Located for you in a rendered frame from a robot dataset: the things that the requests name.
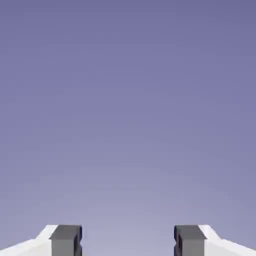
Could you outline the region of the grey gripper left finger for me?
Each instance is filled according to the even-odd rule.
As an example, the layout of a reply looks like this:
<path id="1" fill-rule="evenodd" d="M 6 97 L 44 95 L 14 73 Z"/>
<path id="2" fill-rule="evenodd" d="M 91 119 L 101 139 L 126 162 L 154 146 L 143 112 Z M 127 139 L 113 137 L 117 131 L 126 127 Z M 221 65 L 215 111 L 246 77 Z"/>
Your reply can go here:
<path id="1" fill-rule="evenodd" d="M 0 250 L 0 256 L 83 256 L 81 225 L 48 224 L 36 238 Z"/>

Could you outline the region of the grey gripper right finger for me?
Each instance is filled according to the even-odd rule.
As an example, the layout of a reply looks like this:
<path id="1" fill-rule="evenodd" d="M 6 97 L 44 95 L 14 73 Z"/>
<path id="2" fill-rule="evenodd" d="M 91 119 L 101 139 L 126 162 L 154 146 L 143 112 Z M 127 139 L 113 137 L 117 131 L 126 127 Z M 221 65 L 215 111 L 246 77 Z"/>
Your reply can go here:
<path id="1" fill-rule="evenodd" d="M 256 249 L 222 239 L 208 224 L 175 225 L 173 235 L 173 256 L 256 256 Z"/>

